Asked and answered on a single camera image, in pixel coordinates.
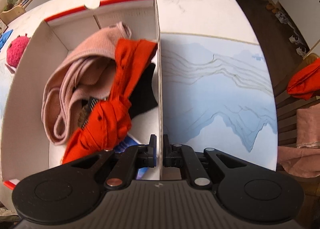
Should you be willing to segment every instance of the white cardboard box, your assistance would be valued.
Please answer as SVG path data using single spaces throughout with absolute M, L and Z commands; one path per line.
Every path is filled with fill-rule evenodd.
M 132 39 L 158 42 L 152 80 L 159 107 L 132 120 L 129 133 L 143 144 L 157 136 L 157 167 L 146 179 L 160 179 L 162 150 L 162 96 L 160 30 L 156 0 L 104 0 L 45 19 L 36 29 L 16 71 L 3 119 L 1 171 L 3 181 L 16 184 L 23 178 L 58 166 L 66 145 L 49 143 L 41 121 L 44 86 L 63 59 L 85 38 L 119 21 L 132 31 Z

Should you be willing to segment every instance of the toy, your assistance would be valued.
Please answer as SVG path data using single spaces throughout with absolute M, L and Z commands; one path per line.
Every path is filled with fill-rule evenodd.
M 17 68 L 18 64 L 20 62 L 20 59 L 23 55 L 23 52 L 26 48 L 26 46 L 29 43 L 30 38 L 27 37 L 27 34 L 25 36 L 18 36 L 15 38 L 9 45 L 7 49 L 7 68 L 11 73 L 15 73 L 15 69 Z

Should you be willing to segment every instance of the pink towel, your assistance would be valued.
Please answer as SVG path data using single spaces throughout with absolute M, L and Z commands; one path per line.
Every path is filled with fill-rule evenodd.
M 297 148 L 320 148 L 320 104 L 297 110 Z
M 116 73 L 115 47 L 130 39 L 122 22 L 103 28 L 84 40 L 50 76 L 44 87 L 41 118 L 50 142 L 68 141 L 77 128 L 81 100 L 107 98 Z
M 299 177 L 320 175 L 320 104 L 297 110 L 297 148 L 279 146 L 278 163 Z

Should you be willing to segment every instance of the orange cloth on chair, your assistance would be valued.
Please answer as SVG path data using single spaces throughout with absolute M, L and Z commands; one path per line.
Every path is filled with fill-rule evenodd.
M 120 39 L 116 45 L 116 75 L 107 101 L 98 102 L 84 129 L 78 128 L 68 141 L 62 163 L 105 148 L 114 148 L 131 128 L 129 96 L 155 55 L 157 44 L 147 40 Z
M 320 90 L 320 58 L 293 75 L 287 93 L 308 100 L 317 90 Z

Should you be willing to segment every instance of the metal rivet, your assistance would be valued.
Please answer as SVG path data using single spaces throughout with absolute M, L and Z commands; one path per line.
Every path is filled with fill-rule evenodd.
M 198 186 L 206 186 L 210 184 L 210 180 L 205 177 L 198 177 L 195 179 L 195 184 Z
M 108 186 L 120 186 L 122 184 L 122 180 L 119 178 L 110 178 L 107 180 Z

